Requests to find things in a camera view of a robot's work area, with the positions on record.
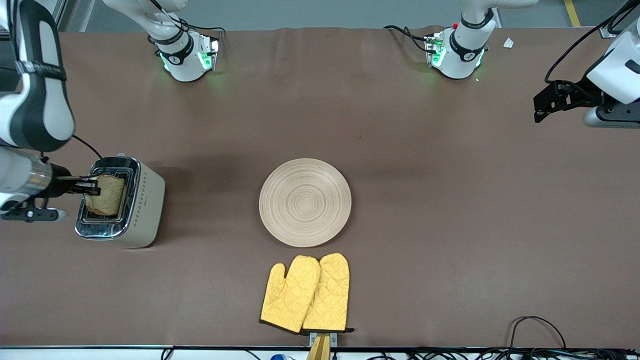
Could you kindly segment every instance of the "green led light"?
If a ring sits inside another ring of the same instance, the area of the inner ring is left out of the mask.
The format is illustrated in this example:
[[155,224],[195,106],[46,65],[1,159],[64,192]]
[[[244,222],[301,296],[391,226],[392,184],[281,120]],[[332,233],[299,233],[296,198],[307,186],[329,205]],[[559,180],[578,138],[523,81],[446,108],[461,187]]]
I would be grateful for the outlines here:
[[442,51],[439,51],[437,54],[433,55],[433,60],[431,61],[431,64],[433,66],[440,66],[442,64],[442,59],[444,59],[444,56],[447,53],[444,51],[444,47],[442,47]]
[[480,66],[480,62],[482,61],[482,55],[484,55],[484,50],[482,50],[480,52],[480,55],[478,55],[478,61],[476,63],[476,67]]
[[198,59],[200,59],[200,63],[202,64],[202,68],[205,70],[211,69],[211,57],[209,55],[202,54],[200,51],[198,52]]
[[164,56],[162,55],[162,53],[160,53],[160,59],[162,59],[162,63],[164,64],[164,69],[169,71],[169,66],[167,66],[166,60],[164,59]]

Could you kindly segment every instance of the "toaster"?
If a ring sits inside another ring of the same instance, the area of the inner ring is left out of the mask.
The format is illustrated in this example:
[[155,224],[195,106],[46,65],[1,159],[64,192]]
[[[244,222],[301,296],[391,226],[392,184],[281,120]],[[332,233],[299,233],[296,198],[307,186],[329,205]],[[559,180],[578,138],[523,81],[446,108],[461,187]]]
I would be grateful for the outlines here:
[[91,167],[90,176],[109,174],[124,179],[117,215],[92,213],[83,195],[76,220],[76,233],[83,239],[103,241],[123,248],[149,246],[156,238],[164,203],[164,179],[141,161],[119,154],[102,158]]

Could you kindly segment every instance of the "yellow quilted mitt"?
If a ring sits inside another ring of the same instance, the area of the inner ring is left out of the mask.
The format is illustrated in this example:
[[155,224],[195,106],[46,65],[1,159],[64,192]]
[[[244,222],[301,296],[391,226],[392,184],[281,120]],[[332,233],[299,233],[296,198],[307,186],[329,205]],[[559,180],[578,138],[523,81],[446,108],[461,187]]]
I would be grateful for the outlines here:
[[323,257],[320,267],[320,283],[302,327],[344,331],[349,300],[349,264],[342,254],[336,253]]
[[287,277],[284,264],[273,265],[264,293],[260,322],[300,332],[319,279],[320,264],[309,256],[296,256]]

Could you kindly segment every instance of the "wooden plate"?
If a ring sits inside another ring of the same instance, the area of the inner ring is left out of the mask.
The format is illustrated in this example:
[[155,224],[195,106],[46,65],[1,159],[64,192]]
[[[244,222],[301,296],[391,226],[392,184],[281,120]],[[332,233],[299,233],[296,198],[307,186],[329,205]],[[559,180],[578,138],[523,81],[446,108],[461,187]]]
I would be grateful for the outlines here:
[[313,247],[336,236],[351,213],[351,191],[333,166],[315,159],[280,165],[260,192],[260,217],[276,239]]

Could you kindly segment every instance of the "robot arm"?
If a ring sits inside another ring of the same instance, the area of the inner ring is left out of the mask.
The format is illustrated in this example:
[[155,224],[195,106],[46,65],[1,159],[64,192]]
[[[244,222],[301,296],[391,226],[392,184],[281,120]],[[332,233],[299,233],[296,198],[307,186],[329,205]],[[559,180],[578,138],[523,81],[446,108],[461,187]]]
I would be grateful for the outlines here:
[[[65,212],[47,209],[47,199],[66,192],[98,193],[95,183],[65,178],[71,175],[67,169],[19,150],[55,151],[74,133],[56,24],[35,0],[16,0],[0,4],[0,25],[12,34],[22,80],[19,93],[0,97],[0,215],[63,220]],[[36,198],[45,199],[41,208]]]
[[580,81],[550,81],[534,106],[536,122],[587,107],[583,121],[589,127],[640,129],[640,21],[622,31]]
[[492,8],[528,8],[538,0],[460,0],[462,16],[457,28],[447,28],[429,38],[428,63],[443,75],[464,79],[480,66],[486,41],[497,23]]
[[158,47],[164,68],[178,81],[194,81],[212,70],[218,41],[201,35],[182,22],[174,12],[187,0],[103,0],[137,22]]
[[0,4],[0,26],[15,37],[22,91],[0,98],[0,145],[55,151],[75,129],[56,24],[35,0],[10,3]]

